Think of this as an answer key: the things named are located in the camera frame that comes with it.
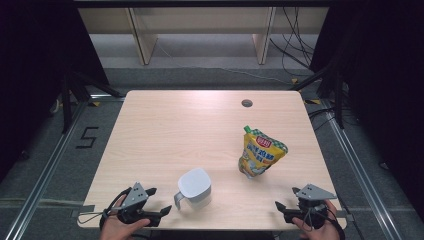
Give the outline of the person's right hand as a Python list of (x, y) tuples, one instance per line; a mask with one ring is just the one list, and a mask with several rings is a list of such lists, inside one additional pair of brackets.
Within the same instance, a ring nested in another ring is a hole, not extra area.
[(307, 224), (299, 218), (294, 217), (292, 219), (293, 223), (302, 230), (302, 233), (299, 235), (300, 240), (340, 240), (339, 233), (332, 224), (332, 222), (336, 220), (334, 216), (336, 207), (330, 200), (326, 200), (325, 204), (328, 207), (328, 220), (326, 220), (324, 225), (319, 229), (310, 229)]

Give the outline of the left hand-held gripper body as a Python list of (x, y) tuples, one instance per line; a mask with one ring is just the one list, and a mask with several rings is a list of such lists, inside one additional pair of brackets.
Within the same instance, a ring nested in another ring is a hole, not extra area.
[(143, 210), (149, 197), (141, 184), (136, 182), (118, 210), (118, 219), (125, 224), (132, 224), (140, 219), (149, 219), (150, 224), (148, 227), (157, 227), (160, 222), (158, 213)]

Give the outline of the black metal stand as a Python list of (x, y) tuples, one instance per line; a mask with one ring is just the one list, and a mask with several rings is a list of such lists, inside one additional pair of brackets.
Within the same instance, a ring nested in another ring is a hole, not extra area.
[(73, 94), (78, 102), (88, 102), (91, 99), (91, 95), (86, 88), (87, 85), (94, 86), (115, 98), (123, 97), (122, 93), (114, 90), (107, 84), (90, 78), (84, 73), (76, 71), (66, 73), (61, 81), (61, 96), (64, 116), (63, 133), (66, 133), (70, 129), (73, 122), (70, 94)]
[(323, 69), (309, 76), (299, 84), (292, 87), (293, 91), (299, 91), (313, 82), (321, 79), (317, 89), (320, 98), (327, 98), (331, 94), (335, 99), (335, 120), (338, 126), (343, 129), (342, 101), (343, 101), (343, 76), (335, 63), (329, 63)]

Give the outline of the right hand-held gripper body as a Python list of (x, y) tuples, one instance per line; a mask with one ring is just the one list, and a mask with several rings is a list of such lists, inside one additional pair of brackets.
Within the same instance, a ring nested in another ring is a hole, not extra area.
[(283, 214), (284, 220), (292, 223), (292, 219), (296, 217), (303, 220), (311, 229), (319, 229), (324, 225), (328, 210), (325, 201), (337, 198), (334, 193), (313, 184), (307, 184), (295, 196), (298, 199), (298, 208), (287, 208), (287, 213)]

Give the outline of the white lidded seasoning jar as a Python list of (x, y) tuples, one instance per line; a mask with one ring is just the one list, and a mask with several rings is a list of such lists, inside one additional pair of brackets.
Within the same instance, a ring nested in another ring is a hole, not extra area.
[(192, 169), (178, 180), (179, 192), (174, 195), (174, 204), (181, 209), (181, 201), (186, 199), (193, 209), (200, 209), (211, 202), (212, 184), (203, 168)]

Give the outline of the aluminium floor rail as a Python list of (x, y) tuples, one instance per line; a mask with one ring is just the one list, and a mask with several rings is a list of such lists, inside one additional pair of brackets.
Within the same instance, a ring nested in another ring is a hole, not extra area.
[(339, 127), (339, 124), (335, 120), (334, 113), (328, 113), (327, 118), (329, 119), (330, 126), (341, 146), (349, 165), (362, 189), (362, 192), (367, 199), (368, 204), (380, 228), (383, 231), (387, 240), (403, 240), (400, 231), (398, 230), (391, 213), (386, 208), (380, 195), (378, 194), (374, 184), (369, 178), (365, 168), (363, 167), (360, 158), (358, 157), (354, 147), (348, 138), (344, 129)]
[(100, 98), (71, 105), (73, 122), (62, 132), (60, 105), (43, 122), (24, 158), (0, 183), (0, 240), (97, 240), (97, 228), (78, 225), (97, 166), (123, 101)]

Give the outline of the yellow seasoning pouch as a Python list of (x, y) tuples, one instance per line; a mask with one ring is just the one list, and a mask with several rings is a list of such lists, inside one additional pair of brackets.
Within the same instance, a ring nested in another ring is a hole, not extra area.
[(288, 153), (288, 147), (271, 138), (259, 129), (244, 127), (244, 148), (238, 161), (238, 168), (251, 179), (263, 174)]

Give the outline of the grey table bracket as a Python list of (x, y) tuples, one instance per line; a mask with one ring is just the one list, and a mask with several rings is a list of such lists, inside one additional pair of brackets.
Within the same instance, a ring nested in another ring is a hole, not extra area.
[(344, 218), (348, 222), (354, 222), (354, 216), (350, 213), (347, 213), (344, 210), (338, 210), (337, 211), (337, 217), (338, 218)]
[(78, 216), (80, 216), (83, 213), (93, 213), (94, 209), (95, 209), (94, 205), (80, 206), (78, 209), (74, 209), (71, 212), (71, 217), (77, 218)]

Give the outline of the black curtain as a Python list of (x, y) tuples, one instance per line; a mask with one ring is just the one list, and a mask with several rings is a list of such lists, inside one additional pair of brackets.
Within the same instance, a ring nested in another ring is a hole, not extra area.
[(74, 0), (0, 0), (0, 182), (73, 71), (109, 83)]
[(424, 221), (424, 0), (334, 0), (311, 68), (339, 61), (349, 100)]

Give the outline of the person's left hand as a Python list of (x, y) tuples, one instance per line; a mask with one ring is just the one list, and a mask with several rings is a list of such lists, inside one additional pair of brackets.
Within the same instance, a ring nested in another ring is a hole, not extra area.
[(132, 224), (125, 224), (118, 219), (115, 211), (111, 211), (103, 224), (99, 240), (133, 240), (131, 235), (149, 224), (149, 219), (140, 219)]

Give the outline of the beige wooden shelf unit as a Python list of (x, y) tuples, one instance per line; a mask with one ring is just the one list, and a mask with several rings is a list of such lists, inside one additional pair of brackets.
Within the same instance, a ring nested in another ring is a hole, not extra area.
[(250, 34), (258, 63), (266, 61), (270, 37), (318, 34), (326, 7), (87, 8), (79, 13), (90, 34), (130, 34), (140, 63), (150, 62), (160, 34)]

